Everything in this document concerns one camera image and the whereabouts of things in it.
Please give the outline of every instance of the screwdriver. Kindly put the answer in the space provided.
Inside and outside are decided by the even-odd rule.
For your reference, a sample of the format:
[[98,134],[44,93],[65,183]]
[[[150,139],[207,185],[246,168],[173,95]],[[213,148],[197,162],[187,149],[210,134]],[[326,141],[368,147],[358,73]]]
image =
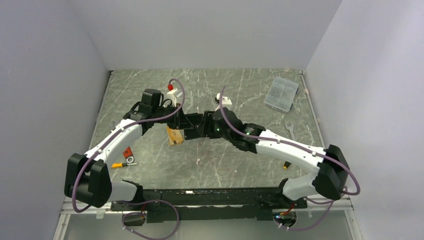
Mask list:
[[283,169],[288,169],[290,165],[291,165],[291,163],[290,163],[290,162],[285,161],[285,162],[284,162],[284,165],[282,166],[282,168],[283,168]]
[[122,167],[126,167],[128,165],[136,165],[137,163],[114,163],[112,164],[112,168],[113,169],[117,169],[117,168],[122,168]]

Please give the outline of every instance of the red tool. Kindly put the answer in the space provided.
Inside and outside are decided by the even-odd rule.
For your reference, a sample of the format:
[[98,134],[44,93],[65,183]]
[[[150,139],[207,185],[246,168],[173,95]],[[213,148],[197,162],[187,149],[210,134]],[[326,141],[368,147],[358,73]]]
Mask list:
[[126,162],[129,164],[134,162],[134,155],[130,147],[127,147],[125,151],[123,151],[123,157],[125,158]]

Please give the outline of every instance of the wrench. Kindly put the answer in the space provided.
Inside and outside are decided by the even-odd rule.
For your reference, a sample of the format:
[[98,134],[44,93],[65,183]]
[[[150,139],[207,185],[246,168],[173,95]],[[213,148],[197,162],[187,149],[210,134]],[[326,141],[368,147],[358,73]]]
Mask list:
[[293,125],[293,123],[286,122],[285,128],[290,132],[291,140],[296,141],[295,132],[294,132],[295,126]]

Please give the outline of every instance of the yellow handle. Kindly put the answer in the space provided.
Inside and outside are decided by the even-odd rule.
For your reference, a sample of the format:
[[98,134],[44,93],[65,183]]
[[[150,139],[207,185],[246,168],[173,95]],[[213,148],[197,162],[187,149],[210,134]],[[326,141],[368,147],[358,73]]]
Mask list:
[[114,164],[112,164],[112,168],[113,169],[117,169],[117,168],[122,168],[123,166],[122,166],[122,163],[114,163]]

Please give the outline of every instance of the yellow object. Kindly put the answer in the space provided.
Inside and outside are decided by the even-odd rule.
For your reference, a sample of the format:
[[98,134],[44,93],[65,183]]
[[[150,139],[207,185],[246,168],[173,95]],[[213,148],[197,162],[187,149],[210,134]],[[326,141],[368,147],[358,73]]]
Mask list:
[[136,165],[137,163],[126,163],[126,162],[124,162],[124,163],[114,163],[114,164],[112,164],[112,168],[113,169],[117,169],[117,168],[122,168],[122,167],[126,167],[126,166],[129,166],[129,165]]
[[122,168],[122,167],[123,167],[123,164],[122,163],[114,163],[114,164],[112,164],[112,168],[113,169]]
[[166,132],[169,135],[169,145],[181,144],[184,139],[183,135],[181,135],[180,130],[171,129],[168,126],[166,127]]

